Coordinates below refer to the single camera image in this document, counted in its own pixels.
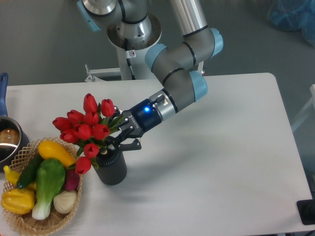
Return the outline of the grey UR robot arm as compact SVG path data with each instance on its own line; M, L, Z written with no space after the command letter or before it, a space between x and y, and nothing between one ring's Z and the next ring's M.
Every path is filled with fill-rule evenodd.
M109 149L140 149L144 133L207 93L197 66L222 50L222 36L208 27L197 0L171 2L184 37L174 49L159 43L160 22L147 11L144 0L80 0L77 5L92 30L98 31L99 23L106 28L117 50L122 80L154 77L162 84L162 90L124 111L113 126L119 135L105 139Z

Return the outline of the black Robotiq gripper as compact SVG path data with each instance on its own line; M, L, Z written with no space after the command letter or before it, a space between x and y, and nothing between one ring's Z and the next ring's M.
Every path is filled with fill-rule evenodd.
M122 112L128 122L121 126L122 132L117 137L105 138L106 148L110 150L140 150L141 142L138 138L162 122L157 109L149 99L145 99L129 110ZM135 138L130 144L121 144L127 138Z

